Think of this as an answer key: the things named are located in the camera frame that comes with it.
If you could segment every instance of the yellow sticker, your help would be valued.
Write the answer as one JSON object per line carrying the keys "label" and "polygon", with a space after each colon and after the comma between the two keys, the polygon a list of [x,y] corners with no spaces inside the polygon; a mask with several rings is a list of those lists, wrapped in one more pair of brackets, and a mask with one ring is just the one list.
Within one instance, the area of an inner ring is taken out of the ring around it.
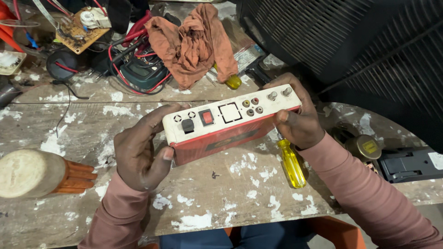
{"label": "yellow sticker", "polygon": [[363,149],[365,149],[366,152],[371,154],[371,153],[375,152],[376,150],[378,150],[378,146],[374,140],[369,140],[363,144]]}

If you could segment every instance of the circuit board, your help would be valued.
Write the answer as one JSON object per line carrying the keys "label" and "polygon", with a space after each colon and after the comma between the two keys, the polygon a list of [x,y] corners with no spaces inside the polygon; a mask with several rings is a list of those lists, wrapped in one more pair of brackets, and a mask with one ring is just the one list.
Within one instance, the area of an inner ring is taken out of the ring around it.
{"label": "circuit board", "polygon": [[88,7],[84,7],[73,16],[77,22],[66,22],[68,25],[60,23],[64,37],[62,34],[59,34],[59,32],[56,32],[55,35],[58,40],[76,54],[81,54],[86,48],[109,31],[109,28],[95,28],[86,32],[83,27],[80,27],[80,14],[83,11],[89,11]]}

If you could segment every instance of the red and white box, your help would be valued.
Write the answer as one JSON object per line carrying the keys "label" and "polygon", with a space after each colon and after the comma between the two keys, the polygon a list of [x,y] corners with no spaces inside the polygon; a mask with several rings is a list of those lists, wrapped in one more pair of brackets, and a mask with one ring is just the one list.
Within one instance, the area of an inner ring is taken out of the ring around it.
{"label": "red and white box", "polygon": [[286,84],[168,114],[163,126],[179,166],[263,137],[275,128],[279,110],[301,105]]}

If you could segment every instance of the orange rag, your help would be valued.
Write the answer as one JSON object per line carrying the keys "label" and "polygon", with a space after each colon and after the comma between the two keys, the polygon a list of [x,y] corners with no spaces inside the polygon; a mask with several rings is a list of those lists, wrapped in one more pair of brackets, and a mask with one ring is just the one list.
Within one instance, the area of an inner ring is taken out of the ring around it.
{"label": "orange rag", "polygon": [[152,49],[179,83],[190,88],[217,63],[217,79],[225,82],[238,73],[237,61],[218,10],[212,4],[199,4],[178,27],[162,17],[146,24]]}

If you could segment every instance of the red casing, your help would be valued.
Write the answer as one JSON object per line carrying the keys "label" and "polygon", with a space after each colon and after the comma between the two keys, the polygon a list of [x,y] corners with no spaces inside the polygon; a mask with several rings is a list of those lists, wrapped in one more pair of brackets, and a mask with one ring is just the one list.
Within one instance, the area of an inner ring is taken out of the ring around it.
{"label": "red casing", "polygon": [[[299,108],[296,106],[288,110],[296,111]],[[277,125],[275,115],[270,114],[177,144],[171,143],[170,146],[175,149],[175,164],[180,166],[263,137]]]}

